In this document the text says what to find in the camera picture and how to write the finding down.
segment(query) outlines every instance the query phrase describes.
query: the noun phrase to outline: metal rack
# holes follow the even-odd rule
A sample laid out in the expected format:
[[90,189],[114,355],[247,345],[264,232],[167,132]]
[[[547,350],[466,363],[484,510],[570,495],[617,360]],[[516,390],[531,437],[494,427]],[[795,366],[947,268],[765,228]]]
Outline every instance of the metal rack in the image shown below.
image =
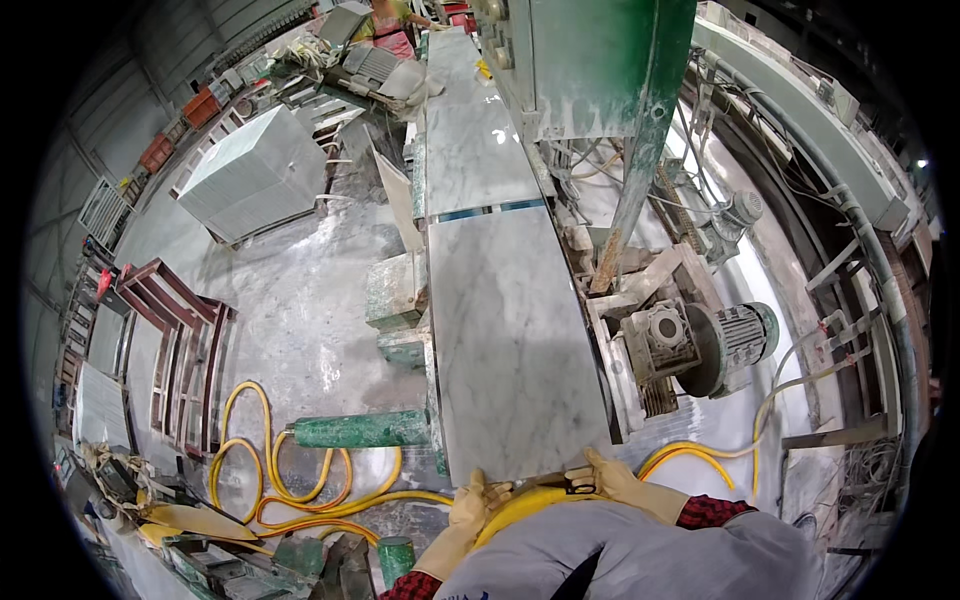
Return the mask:
[[[162,260],[120,274],[117,293],[163,334],[150,426],[188,455],[215,452],[210,421],[224,326],[232,309],[194,294]],[[198,367],[204,364],[203,374]]]

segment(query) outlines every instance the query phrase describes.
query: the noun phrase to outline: marble slab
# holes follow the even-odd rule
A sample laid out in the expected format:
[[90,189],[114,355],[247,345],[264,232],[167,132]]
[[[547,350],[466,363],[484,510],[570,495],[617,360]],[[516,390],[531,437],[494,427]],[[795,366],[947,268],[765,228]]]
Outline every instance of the marble slab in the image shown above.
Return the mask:
[[427,50],[427,76],[444,85],[444,92],[430,99],[431,105],[473,104],[491,96],[499,100],[497,88],[482,85],[474,75],[480,52],[463,27],[432,32]]
[[538,198],[537,179],[503,102],[427,106],[428,214]]
[[430,34],[427,74],[444,82],[426,110],[426,210],[441,215],[540,198],[510,112],[474,77],[480,53],[463,28]]
[[546,209],[432,224],[430,298],[453,485],[580,466],[611,447],[580,304]]

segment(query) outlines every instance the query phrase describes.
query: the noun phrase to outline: corrugated metal wall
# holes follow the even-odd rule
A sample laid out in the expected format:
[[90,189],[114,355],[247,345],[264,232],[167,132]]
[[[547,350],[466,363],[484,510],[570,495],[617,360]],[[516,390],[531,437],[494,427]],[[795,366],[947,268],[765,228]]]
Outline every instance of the corrugated metal wall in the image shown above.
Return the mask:
[[158,0],[135,27],[138,55],[160,91],[177,108],[193,97],[190,82],[209,60],[298,0]]
[[86,231],[77,214],[101,175],[128,175],[154,136],[194,95],[210,59],[303,0],[156,0],[90,64],[37,174],[22,287],[23,355],[37,423],[50,406],[60,314]]

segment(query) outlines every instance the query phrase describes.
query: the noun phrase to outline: red crate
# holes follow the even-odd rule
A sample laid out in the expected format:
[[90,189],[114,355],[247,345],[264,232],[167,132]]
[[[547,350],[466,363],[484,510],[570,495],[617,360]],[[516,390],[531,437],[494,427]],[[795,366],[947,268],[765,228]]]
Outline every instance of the red crate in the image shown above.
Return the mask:
[[140,156],[140,164],[143,165],[151,175],[156,175],[167,158],[174,153],[174,145],[170,143],[167,136],[160,132],[154,138],[154,141],[147,147],[147,151]]
[[200,90],[200,93],[183,107],[183,116],[195,130],[203,127],[204,123],[218,112],[220,112],[220,105],[217,104],[217,99],[210,93],[209,87]]

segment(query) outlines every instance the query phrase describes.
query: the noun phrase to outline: yellow rubber glove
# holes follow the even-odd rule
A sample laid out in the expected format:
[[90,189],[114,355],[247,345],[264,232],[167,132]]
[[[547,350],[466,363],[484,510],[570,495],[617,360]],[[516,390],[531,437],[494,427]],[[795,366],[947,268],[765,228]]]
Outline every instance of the yellow rubber glove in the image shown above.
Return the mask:
[[575,468],[564,475],[571,485],[592,484],[610,500],[639,508],[661,523],[676,525],[690,496],[666,486],[640,481],[623,461],[604,458],[593,448],[584,449],[590,467]]
[[413,570],[446,581],[473,547],[490,512],[510,499],[512,491],[510,482],[485,486],[483,471],[475,468],[470,474],[469,485],[458,489],[453,496],[447,520],[449,527],[427,547]]

